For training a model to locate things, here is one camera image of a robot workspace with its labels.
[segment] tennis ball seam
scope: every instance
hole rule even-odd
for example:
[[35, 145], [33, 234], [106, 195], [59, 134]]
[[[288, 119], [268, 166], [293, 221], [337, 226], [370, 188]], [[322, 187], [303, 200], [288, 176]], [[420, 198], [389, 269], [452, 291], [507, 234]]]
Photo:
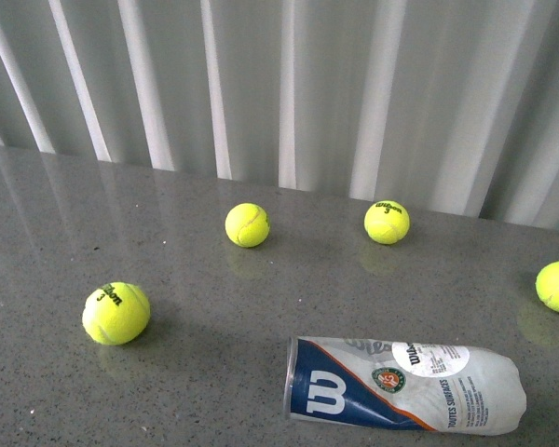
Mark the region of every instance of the tennis ball seam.
[[259, 206], [256, 206], [256, 207], [257, 207], [256, 214], [252, 217], [252, 219], [250, 219], [248, 222], [244, 223], [244, 225], [239, 229], [238, 234], [236, 235], [236, 240], [239, 242], [240, 245], [243, 244], [243, 242], [240, 240], [240, 234], [242, 233], [242, 230], [247, 229], [249, 227], [249, 225], [251, 225], [254, 221], [256, 221], [257, 217], [259, 217], [259, 215], [261, 214], [261, 208]]
[[116, 343], [116, 340], [110, 338], [110, 336], [108, 335], [108, 332], [105, 331], [105, 329], [102, 327], [101, 324], [99, 323], [95, 323], [95, 325], [97, 326], [97, 329], [100, 330], [100, 333], [102, 334], [102, 337], [104, 339], [106, 339], [109, 343], [114, 344]]
[[389, 225], [391, 227], [391, 229], [393, 230], [393, 232], [395, 233], [395, 236], [398, 240], [402, 240], [402, 238], [400, 237], [400, 232], [398, 231], [398, 229], [393, 225], [393, 223], [391, 222], [385, 222], [385, 224]]
[[149, 318], [151, 317], [151, 311], [149, 309], [147, 309], [144, 304], [143, 304], [143, 300], [139, 299], [139, 295], [137, 294], [137, 292], [134, 290], [134, 288], [126, 286], [130, 291], [132, 291], [132, 294], [134, 295], [134, 301], [136, 301], [137, 303], [139, 303], [139, 306], [143, 309], [143, 312], [145, 313], [145, 315]]
[[545, 305], [548, 305], [551, 303], [552, 299], [554, 298], [555, 294], [559, 293], [559, 286], [557, 286], [557, 288], [551, 293], [551, 295], [549, 295], [548, 297], [546, 297], [544, 300], [542, 300], [542, 302]]

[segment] tennis ball can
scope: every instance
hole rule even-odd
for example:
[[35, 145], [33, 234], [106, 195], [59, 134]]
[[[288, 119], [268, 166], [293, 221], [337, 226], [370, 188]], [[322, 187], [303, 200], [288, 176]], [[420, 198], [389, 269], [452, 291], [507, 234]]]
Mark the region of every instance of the tennis ball can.
[[293, 337], [284, 414], [475, 435], [514, 431], [526, 396], [513, 362], [472, 346]]

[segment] can lid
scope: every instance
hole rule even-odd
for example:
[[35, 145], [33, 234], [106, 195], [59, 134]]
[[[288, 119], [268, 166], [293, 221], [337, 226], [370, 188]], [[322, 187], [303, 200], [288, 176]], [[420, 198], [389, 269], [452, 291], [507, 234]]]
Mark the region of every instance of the can lid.
[[290, 418], [292, 403], [292, 383], [294, 380], [294, 369], [296, 367], [296, 357], [298, 356], [298, 337], [288, 339], [288, 370], [286, 372], [286, 385], [283, 388], [283, 415], [286, 419]]

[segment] roland garros logo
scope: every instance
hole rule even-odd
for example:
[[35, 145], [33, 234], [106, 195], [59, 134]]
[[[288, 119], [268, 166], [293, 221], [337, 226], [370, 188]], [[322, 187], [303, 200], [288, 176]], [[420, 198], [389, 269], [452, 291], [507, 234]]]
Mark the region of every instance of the roland garros logo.
[[395, 368], [379, 368], [373, 371], [373, 380], [383, 391], [395, 394], [406, 384], [406, 377]]

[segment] wilson logo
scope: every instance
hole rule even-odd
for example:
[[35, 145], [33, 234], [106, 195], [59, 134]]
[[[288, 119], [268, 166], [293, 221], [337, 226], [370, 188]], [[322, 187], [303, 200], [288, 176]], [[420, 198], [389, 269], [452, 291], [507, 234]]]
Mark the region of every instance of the wilson logo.
[[346, 406], [345, 392], [346, 383], [339, 376], [326, 371], [311, 371], [307, 413], [342, 413]]
[[379, 388], [395, 394], [406, 385], [406, 377], [395, 368], [379, 368], [373, 371], [373, 380]]
[[385, 213], [386, 213], [386, 214], [389, 214], [389, 212], [390, 212], [391, 210], [397, 211], [397, 212], [399, 212], [400, 214], [402, 214], [402, 209], [401, 209], [401, 208], [394, 207], [393, 205], [391, 205], [391, 204], [388, 203], [388, 202], [379, 202], [379, 203], [375, 203], [375, 206], [376, 206], [377, 208], [385, 208]]
[[120, 298], [114, 291], [114, 286], [112, 284], [106, 284], [102, 286], [103, 293], [97, 297], [97, 301], [101, 301], [106, 296], [109, 296], [115, 305], [120, 305], [122, 303], [122, 298]]
[[410, 366], [420, 363], [420, 357], [418, 356], [418, 352], [416, 351], [413, 343], [408, 343], [408, 349], [406, 349], [406, 352], [408, 353], [408, 358], [410, 359]]
[[391, 352], [391, 344], [377, 342], [376, 340], [345, 338], [344, 343], [357, 348], [359, 351], [366, 351], [369, 356], [381, 354], [382, 352]]

